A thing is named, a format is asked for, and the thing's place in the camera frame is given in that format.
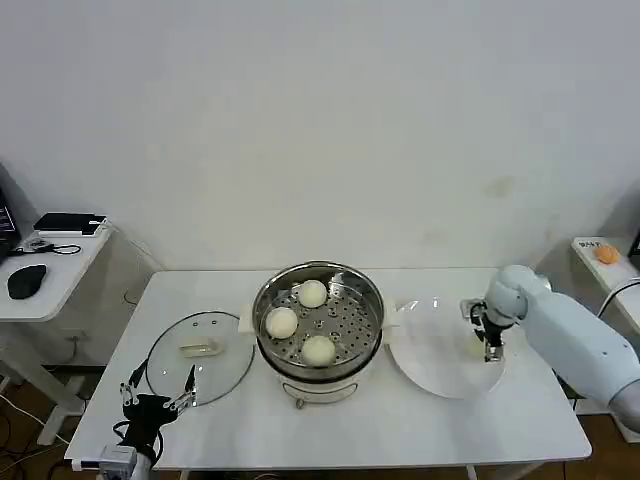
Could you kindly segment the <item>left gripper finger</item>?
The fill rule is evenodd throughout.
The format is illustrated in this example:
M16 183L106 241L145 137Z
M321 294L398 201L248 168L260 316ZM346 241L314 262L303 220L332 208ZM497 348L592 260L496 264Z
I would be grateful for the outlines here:
M123 405L135 405L138 403L137 389L146 373L148 360L145 359L136 369L134 369L126 382L121 382L119 391Z
M186 408L197 404L195 369L196 366L192 365L184 385L184 391L166 404L170 411L181 414Z

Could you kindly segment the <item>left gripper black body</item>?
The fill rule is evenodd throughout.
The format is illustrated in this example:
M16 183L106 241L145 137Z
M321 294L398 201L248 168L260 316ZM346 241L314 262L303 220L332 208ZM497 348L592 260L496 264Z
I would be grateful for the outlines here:
M123 414L129 421L123 445L138 451L152 449L160 428L171 422L171 411L165 405L171 402L167 396L140 394L136 403L123 406Z

